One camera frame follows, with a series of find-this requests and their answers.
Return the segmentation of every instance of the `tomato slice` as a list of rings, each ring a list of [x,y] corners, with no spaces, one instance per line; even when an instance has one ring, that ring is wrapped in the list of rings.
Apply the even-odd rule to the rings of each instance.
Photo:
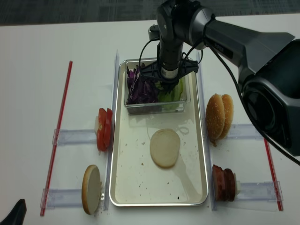
[[[97,131],[97,148],[99,151],[105,151],[106,147],[104,144],[104,129],[98,129]]]
[[[98,120],[99,120],[99,127],[98,129],[103,129],[105,128],[105,122],[106,122],[106,111],[104,108],[99,109],[99,115],[98,115]]]
[[[109,146],[109,141],[111,138],[112,118],[113,118],[113,112],[111,109],[107,108],[106,122],[105,122],[105,129],[104,129],[104,144],[105,144],[105,147],[107,147],[107,148]]]

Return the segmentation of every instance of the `red straw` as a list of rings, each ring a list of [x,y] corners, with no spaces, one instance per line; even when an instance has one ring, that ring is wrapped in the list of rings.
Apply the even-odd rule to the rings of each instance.
[[[55,137],[58,137],[59,131],[60,131],[60,125],[61,125],[61,121],[62,121],[62,115],[64,113],[64,108],[65,108],[65,102],[66,102],[66,97],[67,97],[67,91],[68,91],[68,86],[69,86],[69,81],[70,81],[70,77],[71,77],[71,70],[72,70],[72,65],[73,62],[70,61],[69,62],[69,68],[67,70],[67,78],[66,78],[66,83],[65,83],[65,89],[64,89],[64,94],[62,96],[62,101],[61,101],[61,105],[60,105],[60,115],[58,117],[58,122],[57,122],[57,126],[56,126],[56,132],[55,132]],[[55,153],[56,153],[56,143],[53,145],[52,148],[52,154],[51,154],[51,159],[50,159],[50,165],[49,165],[49,170],[48,170],[48,176],[47,176],[47,181],[46,181],[46,187],[45,187],[45,192],[43,193],[43,199],[44,201],[44,206],[47,202],[47,196],[48,196],[48,190],[50,187],[50,180],[51,180],[51,174],[52,174],[52,169],[53,169],[53,164],[54,164],[54,158],[55,158]],[[41,213],[40,216],[43,217],[45,215],[45,207],[42,207],[41,209]]]
[[[274,168],[274,164],[273,164],[273,160],[272,160],[270,146],[269,146],[268,141],[265,138],[264,138],[264,145],[266,146],[266,151],[267,151],[267,155],[268,155],[268,161],[269,161],[269,166],[270,166],[270,170],[271,170],[272,180],[274,182],[276,197],[277,197],[277,199],[280,199],[280,195],[279,195],[279,191],[278,191],[278,187],[277,187],[277,183],[276,183],[277,178],[276,178],[276,174],[275,174],[275,168]],[[282,201],[277,201],[277,205],[278,205],[278,210],[283,211]]]

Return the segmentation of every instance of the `gray carpet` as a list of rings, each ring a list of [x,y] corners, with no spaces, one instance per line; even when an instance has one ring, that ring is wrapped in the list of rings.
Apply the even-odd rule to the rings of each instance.
[[[155,19],[163,0],[0,0],[0,24]],[[202,0],[217,16],[300,12],[300,0]]]

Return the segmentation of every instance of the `white table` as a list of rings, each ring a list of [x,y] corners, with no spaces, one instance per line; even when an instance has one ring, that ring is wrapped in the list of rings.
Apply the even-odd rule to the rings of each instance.
[[[300,38],[300,15],[264,15],[218,18],[259,31],[287,31]],[[82,209],[46,210],[40,217],[40,200],[48,172],[53,130],[57,124],[68,62],[73,69],[61,128],[93,128],[99,106],[109,107],[116,49],[120,62],[138,58],[155,21],[76,23],[0,28],[0,221],[14,204],[25,198],[26,225],[42,224],[299,224],[300,167],[272,148],[272,156],[284,196],[283,212],[220,208],[212,212],[210,200],[199,207],[117,208],[88,216]],[[143,57],[155,57],[151,43]],[[237,74],[237,68],[230,64]],[[204,50],[204,74],[224,74],[225,68]],[[81,147],[59,151],[52,185],[80,188],[83,175],[95,163],[97,153],[78,160]],[[255,152],[262,173],[270,173],[265,150]]]

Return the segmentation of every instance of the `purple cabbage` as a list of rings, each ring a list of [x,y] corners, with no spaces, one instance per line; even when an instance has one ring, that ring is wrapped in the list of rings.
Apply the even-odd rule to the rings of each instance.
[[[158,102],[158,90],[155,88],[155,82],[149,78],[139,77],[139,67],[129,70],[127,67],[127,87],[129,95],[127,104],[141,104]]]

